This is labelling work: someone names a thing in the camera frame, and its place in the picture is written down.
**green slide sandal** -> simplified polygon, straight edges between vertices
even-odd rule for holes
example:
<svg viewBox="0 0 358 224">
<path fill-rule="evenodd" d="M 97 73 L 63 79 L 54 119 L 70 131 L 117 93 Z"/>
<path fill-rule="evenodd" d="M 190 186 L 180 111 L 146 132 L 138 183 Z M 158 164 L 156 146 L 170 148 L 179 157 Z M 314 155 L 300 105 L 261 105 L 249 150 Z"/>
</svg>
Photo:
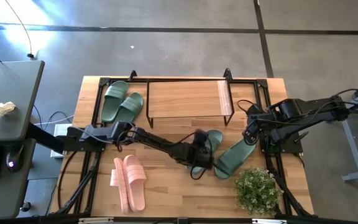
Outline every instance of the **green slide sandal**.
<svg viewBox="0 0 358 224">
<path fill-rule="evenodd" d="M 109 86 L 104 95 L 104 103 L 100 118 L 102 122 L 112 123 L 117 116 L 119 105 L 127 94 L 128 84 L 124 81 L 116 81 Z"/>
<path fill-rule="evenodd" d="M 209 130 L 207 131 L 208 134 L 208 138 L 209 140 L 211 140 L 211 144 L 212 144 L 212 154 L 215 152 L 215 150 L 219 147 L 219 145 L 222 142 L 223 139 L 223 134 L 222 132 L 220 132 L 219 130 Z M 205 146 L 207 147 L 207 149 L 209 149 L 209 141 L 205 142 Z M 193 169 L 193 175 L 201 172 L 203 170 L 203 168 L 201 167 L 194 167 Z"/>
<path fill-rule="evenodd" d="M 143 97 L 138 93 L 132 93 L 124 102 L 119 105 L 118 114 L 114 122 L 116 121 L 128 121 L 135 120 L 137 115 L 140 114 L 143 108 Z"/>
<path fill-rule="evenodd" d="M 235 143 L 235 145 L 226 150 L 226 152 L 218 158 L 216 166 L 214 167 L 217 177 L 226 179 L 232 175 L 244 163 L 254 149 L 255 145 L 249 146 L 243 139 Z"/>
</svg>

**crumpled paper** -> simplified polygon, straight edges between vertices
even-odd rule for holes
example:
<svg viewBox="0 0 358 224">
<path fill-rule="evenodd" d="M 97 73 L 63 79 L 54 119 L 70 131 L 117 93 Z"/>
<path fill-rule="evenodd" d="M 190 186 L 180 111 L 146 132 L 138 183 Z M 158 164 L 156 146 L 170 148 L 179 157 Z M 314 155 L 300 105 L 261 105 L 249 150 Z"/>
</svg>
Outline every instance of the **crumpled paper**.
<svg viewBox="0 0 358 224">
<path fill-rule="evenodd" d="M 12 110 L 14 110 L 15 107 L 16 105 L 12 102 L 0 103 L 0 117 L 4 116 L 5 114 L 8 114 Z"/>
</svg>

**desk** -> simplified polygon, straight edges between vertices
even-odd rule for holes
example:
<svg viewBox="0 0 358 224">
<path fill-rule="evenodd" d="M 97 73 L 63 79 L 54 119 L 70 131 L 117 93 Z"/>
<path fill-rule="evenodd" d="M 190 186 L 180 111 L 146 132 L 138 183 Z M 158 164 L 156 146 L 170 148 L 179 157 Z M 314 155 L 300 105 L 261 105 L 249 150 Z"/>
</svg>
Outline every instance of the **desk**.
<svg viewBox="0 0 358 224">
<path fill-rule="evenodd" d="M 208 77 L 195 77 L 208 80 Z M 98 92 L 100 77 L 84 77 L 80 95 L 75 110 L 73 125 L 85 127 L 91 123 L 93 109 Z M 284 81 L 281 78 L 267 79 L 270 99 L 273 103 L 287 98 Z M 138 92 L 146 100 L 146 87 L 144 83 L 130 83 L 128 95 Z M 241 99 L 255 101 L 254 89 L 243 84 L 231 84 L 233 102 Z M 135 121 L 138 127 L 144 128 L 153 134 L 159 135 L 170 141 L 178 141 L 196 128 L 205 131 L 219 129 L 223 132 L 223 141 L 214 153 L 218 158 L 227 148 L 242 138 L 241 132 L 246 127 L 246 115 L 235 105 L 235 113 L 228 126 L 225 127 L 221 118 L 160 118 L 155 120 L 154 128 L 150 128 L 145 116 L 145 108 Z M 146 208 L 142 212 L 124 215 L 121 212 L 120 199 L 117 187 L 111 187 L 111 169 L 114 169 L 115 157 L 125 158 L 126 155 L 136 155 L 144 166 L 147 182 L 145 183 Z M 64 203 L 77 188 L 84 154 L 77 153 L 67 166 L 62 180 L 61 197 Z M 299 158 L 292 154 L 283 154 L 282 161 L 288 188 L 296 199 L 310 213 L 313 207 L 306 181 L 305 171 Z M 167 154 L 152 149 L 143 144 L 131 144 L 124 146 L 121 153 L 115 146 L 108 146 L 102 153 L 99 165 L 98 178 L 94 194 L 93 217 L 203 217 L 203 218 L 247 218 L 247 212 L 236 208 L 234 201 L 234 179 L 239 171 L 248 167 L 266 168 L 265 159 L 257 144 L 255 151 L 245 161 L 244 165 L 237 170 L 234 176 L 220 180 L 214 176 L 213 170 L 207 170 L 200 180 L 192 180 L 189 172 L 182 165 L 177 164 Z M 81 211 L 85 207 L 88 188 L 82 198 Z M 57 194 L 54 195 L 51 212 L 58 210 Z"/>
</svg>

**potted plant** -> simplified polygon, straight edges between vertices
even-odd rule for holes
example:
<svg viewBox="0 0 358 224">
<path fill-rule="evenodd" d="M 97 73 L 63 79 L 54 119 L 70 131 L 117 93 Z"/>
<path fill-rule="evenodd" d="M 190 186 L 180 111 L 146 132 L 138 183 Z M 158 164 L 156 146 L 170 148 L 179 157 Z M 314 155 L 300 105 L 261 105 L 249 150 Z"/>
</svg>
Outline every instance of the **potted plant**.
<svg viewBox="0 0 358 224">
<path fill-rule="evenodd" d="M 249 215 L 274 215 L 282 191 L 275 185 L 273 174 L 265 169 L 250 168 L 236 179 L 237 205 Z"/>
</svg>

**concrete floor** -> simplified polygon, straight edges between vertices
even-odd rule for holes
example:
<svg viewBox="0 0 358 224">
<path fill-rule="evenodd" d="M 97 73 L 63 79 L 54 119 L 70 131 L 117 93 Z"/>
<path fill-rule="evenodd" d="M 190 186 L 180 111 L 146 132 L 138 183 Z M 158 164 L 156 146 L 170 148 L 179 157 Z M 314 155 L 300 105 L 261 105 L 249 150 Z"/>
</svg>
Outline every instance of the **concrete floor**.
<svg viewBox="0 0 358 224">
<path fill-rule="evenodd" d="M 252 0 L 9 2 L 25 24 L 258 28 Z M 266 29 L 358 30 L 358 0 L 260 0 L 260 8 Z M 0 1 L 0 22 L 18 23 L 4 1 Z M 235 77 L 267 76 L 259 34 L 29 34 L 33 52 L 46 63 L 35 102 L 44 121 L 56 110 L 73 114 L 84 75 L 129 75 L 136 70 L 138 75 L 220 77 L 229 67 Z M 272 34 L 267 35 L 267 45 L 274 77 L 284 78 L 289 97 L 325 98 L 358 87 L 358 35 Z M 20 26 L 0 30 L 1 60 L 27 60 L 28 52 L 27 37 Z M 52 133 L 53 125 L 47 130 Z M 358 221 L 358 181 L 345 184 L 341 180 L 342 174 L 356 171 L 343 129 L 333 123 L 308 131 L 302 140 L 303 159 L 315 213 L 324 218 Z M 41 215 L 47 208 L 60 162 L 49 158 L 49 151 L 39 146 L 33 163 L 26 200 L 36 202 L 39 209 L 28 215 Z M 35 189 L 40 188 L 49 194 L 35 195 Z"/>
</svg>

